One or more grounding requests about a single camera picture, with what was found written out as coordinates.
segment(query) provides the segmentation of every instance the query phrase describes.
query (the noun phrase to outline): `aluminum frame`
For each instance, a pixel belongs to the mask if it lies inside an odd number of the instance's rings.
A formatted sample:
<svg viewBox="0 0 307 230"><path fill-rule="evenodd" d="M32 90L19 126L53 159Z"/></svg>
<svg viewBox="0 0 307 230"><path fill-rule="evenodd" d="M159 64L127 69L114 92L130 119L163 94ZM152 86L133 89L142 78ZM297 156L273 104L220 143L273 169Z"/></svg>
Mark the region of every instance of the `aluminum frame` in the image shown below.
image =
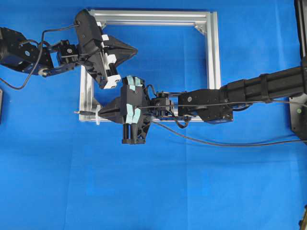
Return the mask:
<svg viewBox="0 0 307 230"><path fill-rule="evenodd" d="M172 25L194 26L205 38L208 88L221 87L220 51L217 12L208 11L112 11L90 10L98 24L107 25ZM94 98L94 80L81 67L80 110L95 112L99 102ZM96 121L94 115L79 115L80 121ZM199 117L192 122L202 121Z"/></svg>

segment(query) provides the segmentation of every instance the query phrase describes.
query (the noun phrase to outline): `black strap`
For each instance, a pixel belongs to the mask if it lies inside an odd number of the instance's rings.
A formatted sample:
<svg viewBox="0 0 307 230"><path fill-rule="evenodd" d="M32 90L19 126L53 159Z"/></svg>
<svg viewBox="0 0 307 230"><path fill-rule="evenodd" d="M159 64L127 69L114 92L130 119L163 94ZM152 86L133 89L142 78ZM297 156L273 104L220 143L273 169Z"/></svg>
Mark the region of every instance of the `black strap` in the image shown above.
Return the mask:
<svg viewBox="0 0 307 230"><path fill-rule="evenodd" d="M269 90L268 90L268 79L267 74L261 74L261 100L265 103L271 103L272 100L269 98Z"/></svg>

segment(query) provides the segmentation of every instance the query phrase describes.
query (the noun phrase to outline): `blue tabletop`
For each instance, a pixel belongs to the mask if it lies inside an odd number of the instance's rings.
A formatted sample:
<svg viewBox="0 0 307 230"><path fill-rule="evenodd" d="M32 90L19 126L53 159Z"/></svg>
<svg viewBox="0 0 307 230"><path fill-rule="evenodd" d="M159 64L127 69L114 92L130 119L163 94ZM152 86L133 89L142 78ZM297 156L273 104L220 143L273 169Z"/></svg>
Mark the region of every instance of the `blue tabletop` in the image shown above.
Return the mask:
<svg viewBox="0 0 307 230"><path fill-rule="evenodd" d="M292 0L67 0L0 3L0 26L39 40L68 26L83 8L217 11L222 84L300 64ZM203 36L192 27L107 26L139 53L119 73L157 90L206 88ZM55 43L74 30L46 35ZM19 85L22 73L0 67ZM80 68L33 76L4 90L0 125L0 229L298 229L307 204L307 146L217 148L150 128L147 143L122 145L122 126L81 123ZM105 104L119 87L99 91ZM284 104L256 104L222 125L191 123L179 132L227 143L296 139ZM177 129L173 123L167 123Z"/></svg>

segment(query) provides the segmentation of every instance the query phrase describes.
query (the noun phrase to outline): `cable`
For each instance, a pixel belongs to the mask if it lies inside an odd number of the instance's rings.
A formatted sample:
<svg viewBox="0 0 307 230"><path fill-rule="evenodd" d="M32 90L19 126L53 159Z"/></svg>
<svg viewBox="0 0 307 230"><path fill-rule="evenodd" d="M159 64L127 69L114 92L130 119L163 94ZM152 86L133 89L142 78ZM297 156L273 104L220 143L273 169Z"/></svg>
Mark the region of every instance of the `cable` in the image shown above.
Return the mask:
<svg viewBox="0 0 307 230"><path fill-rule="evenodd" d="M175 122L176 122L176 124L177 124L177 126L178 126L179 128L186 128L186 127L188 127L189 122L190 122L190 120L191 120L191 117L185 118L185 119L184 119L184 125L182 125L182 124L180 124L180 122L178 121L178 117L176 117L175 114L174 114L171 110L168 111L168 112L174 117L174 120L175 120Z"/></svg>
<svg viewBox="0 0 307 230"><path fill-rule="evenodd" d="M300 105L303 107L307 108L307 105L304 103L299 103L299 102L289 102L289 101L281 101L281 100L272 100L272 102L277 102L277 103L285 103L285 104L296 104L296 105Z"/></svg>
<svg viewBox="0 0 307 230"><path fill-rule="evenodd" d="M157 93L156 93L156 91L155 91L155 89L154 89L154 86L151 85L151 84L147 85L147 86L146 86L146 91L147 91L147 92L148 92L148 87L150 87L150 88L152 89L153 94L154 94L155 96L157 96Z"/></svg>
<svg viewBox="0 0 307 230"><path fill-rule="evenodd" d="M247 109L250 108L252 105L253 105L253 104L248 104L248 105L246 105L246 106L243 107L243 108L238 108L238 109L232 108L232 110L235 111L235 112L241 112L241 111L247 110Z"/></svg>
<svg viewBox="0 0 307 230"><path fill-rule="evenodd" d="M163 127L165 129L167 129L168 131L191 141L195 141L201 144L205 144L205 145L212 145L212 146L218 146L218 147L260 147L260 146L270 146L270 145L278 145L278 144L286 144L286 143L297 143L297 142L307 142L307 140L285 140L285 141L279 141L279 142L271 142L271 143L264 143L264 144L219 144L219 143L214 143L214 142L208 142L208 141L203 141L203 140L199 140L199 139L195 139L195 138L190 138L188 136L185 136L183 134L180 134L174 130L172 130L171 128L159 123L159 122L155 122L152 121L152 123L155 123L156 125Z"/></svg>
<svg viewBox="0 0 307 230"><path fill-rule="evenodd" d="M20 46L24 45L24 44L27 44L27 43L35 43L37 45L37 48L39 46L39 42L37 42L36 40L33 40L33 39L28 39L28 40L24 40L22 41L21 43L19 43ZM45 44L46 46L49 46L50 44L46 41L43 41L43 44Z"/></svg>
<svg viewBox="0 0 307 230"><path fill-rule="evenodd" d="M51 29L51 30L44 30L43 33L42 33L42 39L41 39L41 42L39 43L39 54L38 54L38 57L37 57L37 61L36 63L34 64L31 72L29 73L29 75L27 76L27 78L24 80L24 83L22 86L20 87L15 87L15 86L12 86L10 85L8 82L6 82L4 79L0 78L0 81L2 81L4 84L6 84L7 86L11 87L12 89L15 89L15 90L21 90L25 87L25 85L28 83L31 75L33 74L34 70L36 69L41 57L42 57L42 53L43 53L43 43L44 43L44 36L45 36L45 33L48 33L48 32L54 32L54 31L64 31L64 30L69 30L71 28L74 28L76 26L79 26L79 25L70 25L68 27L64 27L64 28L60 28L60 29Z"/></svg>
<svg viewBox="0 0 307 230"><path fill-rule="evenodd" d="M306 104L298 103L298 102L289 102L289 101L279 101L279 100L271 100L271 102L276 103L285 103L285 104L296 104L307 108ZM225 103L216 103L216 104L174 104L173 106L178 107L199 107L199 106L218 106L218 105L228 105L228 104L255 104L255 103L265 103L264 101L249 101L249 102L225 102ZM147 109L147 108L164 108L169 107L169 105L150 105L150 106L138 106L139 109Z"/></svg>

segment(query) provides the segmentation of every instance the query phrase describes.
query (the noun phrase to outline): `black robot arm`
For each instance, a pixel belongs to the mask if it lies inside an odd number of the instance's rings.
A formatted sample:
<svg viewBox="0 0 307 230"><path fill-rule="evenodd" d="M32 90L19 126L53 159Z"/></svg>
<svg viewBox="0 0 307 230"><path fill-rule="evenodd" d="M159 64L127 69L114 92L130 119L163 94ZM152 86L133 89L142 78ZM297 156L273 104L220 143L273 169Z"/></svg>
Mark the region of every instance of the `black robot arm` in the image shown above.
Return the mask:
<svg viewBox="0 0 307 230"><path fill-rule="evenodd" d="M143 144L154 119L174 120L180 128L185 128L195 116L211 124L231 122L234 111L245 110L254 103L271 103L276 98L306 93L306 73L306 59L303 59L300 67L231 82L219 90L154 92L156 97L152 99L144 80L128 76L123 79L120 97L102 108L98 115L123 124L122 143ZM302 105L301 110L307 123L306 107Z"/></svg>
<svg viewBox="0 0 307 230"><path fill-rule="evenodd" d="M121 80L116 67L135 55L137 49L103 34L101 27L87 10L77 14L71 28L73 27L78 36L78 45L72 45L68 40L61 40L54 45L45 41L39 43L27 40L20 32L0 27L0 64L18 72L32 72L33 75L44 77L83 65L101 89L116 87ZM55 52L59 63L57 67L54 67L50 56Z"/></svg>

